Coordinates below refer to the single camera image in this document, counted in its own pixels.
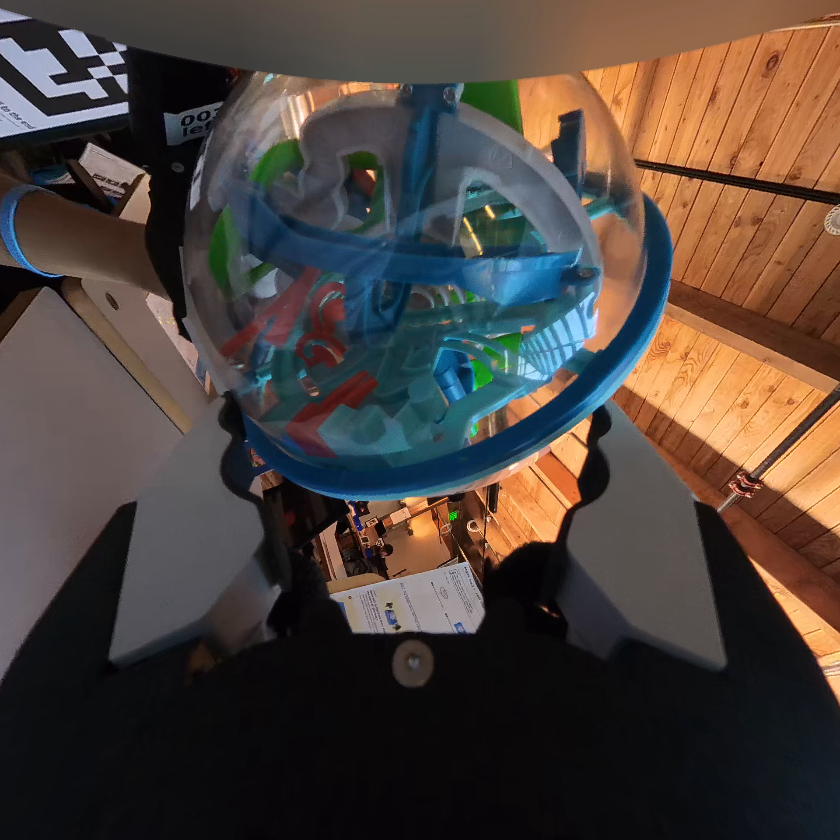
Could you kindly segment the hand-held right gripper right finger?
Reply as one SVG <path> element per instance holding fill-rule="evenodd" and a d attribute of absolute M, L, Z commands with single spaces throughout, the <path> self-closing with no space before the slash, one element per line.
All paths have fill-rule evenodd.
<path fill-rule="evenodd" d="M 596 409 L 564 521 L 554 596 L 572 646 L 607 660 L 628 643 L 688 664 L 728 663 L 697 500 L 621 408 Z"/>

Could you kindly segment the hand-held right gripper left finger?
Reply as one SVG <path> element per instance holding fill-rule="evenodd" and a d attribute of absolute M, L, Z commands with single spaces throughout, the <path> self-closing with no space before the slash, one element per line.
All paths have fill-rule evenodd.
<path fill-rule="evenodd" d="M 218 397 L 136 500 L 110 661 L 202 642 L 228 656 L 265 642 L 279 594 L 259 551 L 263 486 L 240 415 Z"/>

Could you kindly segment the clear plastic maze ball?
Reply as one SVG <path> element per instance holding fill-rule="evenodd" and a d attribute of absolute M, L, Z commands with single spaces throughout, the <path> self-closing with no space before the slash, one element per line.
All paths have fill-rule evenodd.
<path fill-rule="evenodd" d="M 617 391 L 673 246 L 580 72 L 254 72 L 185 212 L 186 322 L 245 442 L 345 500 L 480 487 Z"/>

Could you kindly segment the person's left forearm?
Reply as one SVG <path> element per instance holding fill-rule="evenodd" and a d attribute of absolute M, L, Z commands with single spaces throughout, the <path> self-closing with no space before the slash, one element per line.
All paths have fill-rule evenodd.
<path fill-rule="evenodd" d="M 2 174 L 2 196 L 18 184 L 21 182 Z M 142 225 L 45 190 L 23 198 L 16 228 L 20 247 L 30 263 L 60 275 L 49 279 L 33 274 L 37 277 L 110 281 L 170 299 L 154 270 Z M 1 265 L 17 272 L 24 270 L 16 267 L 3 242 Z"/>

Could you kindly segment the small printed paper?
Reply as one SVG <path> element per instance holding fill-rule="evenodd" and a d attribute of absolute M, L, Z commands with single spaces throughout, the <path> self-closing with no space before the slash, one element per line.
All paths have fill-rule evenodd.
<path fill-rule="evenodd" d="M 145 170 L 117 155 L 88 142 L 78 159 L 79 165 L 114 203 L 129 187 L 145 175 Z"/>

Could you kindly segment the black framed sign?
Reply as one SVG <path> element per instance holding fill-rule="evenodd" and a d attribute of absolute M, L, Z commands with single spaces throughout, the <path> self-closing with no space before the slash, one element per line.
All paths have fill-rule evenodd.
<path fill-rule="evenodd" d="M 60 133 L 128 114 L 126 46 L 1 11 L 1 138 Z"/>

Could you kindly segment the metal ceiling pipe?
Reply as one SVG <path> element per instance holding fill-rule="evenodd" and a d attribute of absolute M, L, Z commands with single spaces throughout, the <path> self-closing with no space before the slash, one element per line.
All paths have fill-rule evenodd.
<path fill-rule="evenodd" d="M 808 435 L 839 403 L 839 384 L 789 432 L 770 453 L 750 471 L 741 468 L 729 481 L 730 493 L 717 507 L 722 514 L 741 500 L 753 498 L 763 488 L 763 478 L 788 452 Z"/>

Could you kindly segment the blue wristband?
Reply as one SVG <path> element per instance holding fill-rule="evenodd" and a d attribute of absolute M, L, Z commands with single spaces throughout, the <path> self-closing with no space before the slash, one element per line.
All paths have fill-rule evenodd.
<path fill-rule="evenodd" d="M 43 271 L 30 263 L 20 247 L 16 228 L 17 210 L 23 198 L 30 194 L 44 193 L 45 191 L 38 185 L 18 184 L 5 192 L 1 199 L 1 238 L 7 253 L 16 267 L 39 277 L 57 279 L 60 275 Z"/>

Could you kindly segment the printed instruction sheet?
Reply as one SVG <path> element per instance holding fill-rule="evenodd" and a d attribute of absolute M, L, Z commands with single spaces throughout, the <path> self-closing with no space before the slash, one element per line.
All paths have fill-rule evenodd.
<path fill-rule="evenodd" d="M 486 614 L 467 563 L 361 585 L 331 597 L 355 634 L 474 634 Z"/>

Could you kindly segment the black ceiling rail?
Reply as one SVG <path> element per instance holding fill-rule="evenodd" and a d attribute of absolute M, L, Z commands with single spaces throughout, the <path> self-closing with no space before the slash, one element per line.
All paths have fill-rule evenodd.
<path fill-rule="evenodd" d="M 767 193 L 774 196 L 785 196 L 804 202 L 820 203 L 830 206 L 839 204 L 839 192 L 819 190 L 814 187 L 796 185 L 787 182 L 774 182 L 744 175 L 733 175 L 716 171 L 701 170 L 677 164 L 634 160 L 638 169 L 644 172 L 655 172 L 662 175 L 674 175 L 693 181 L 717 183 L 724 186 L 734 186 L 744 190 Z"/>

